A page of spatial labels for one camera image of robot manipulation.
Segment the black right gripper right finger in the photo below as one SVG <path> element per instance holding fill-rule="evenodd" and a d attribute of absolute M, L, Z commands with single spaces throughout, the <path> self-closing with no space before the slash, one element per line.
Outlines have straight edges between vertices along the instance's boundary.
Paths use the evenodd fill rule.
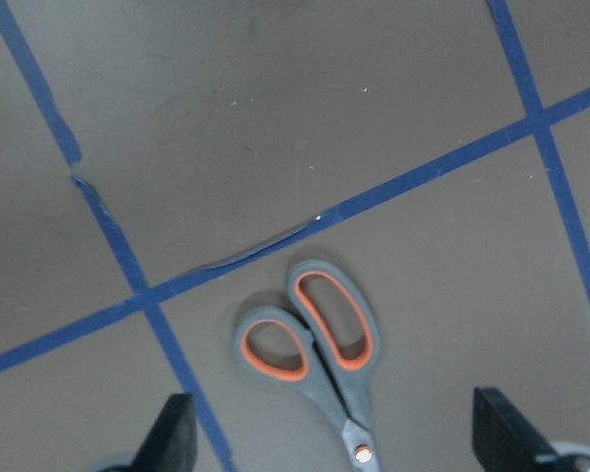
<path fill-rule="evenodd" d="M 484 471 L 554 471 L 560 458 L 496 387 L 475 387 L 472 449 Z"/>

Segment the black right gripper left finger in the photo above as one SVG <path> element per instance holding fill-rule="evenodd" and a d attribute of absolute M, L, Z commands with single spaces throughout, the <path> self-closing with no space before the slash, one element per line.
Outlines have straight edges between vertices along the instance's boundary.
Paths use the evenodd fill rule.
<path fill-rule="evenodd" d="M 129 470 L 191 472 L 197 457 L 194 396 L 191 393 L 175 393 L 167 398 Z"/>

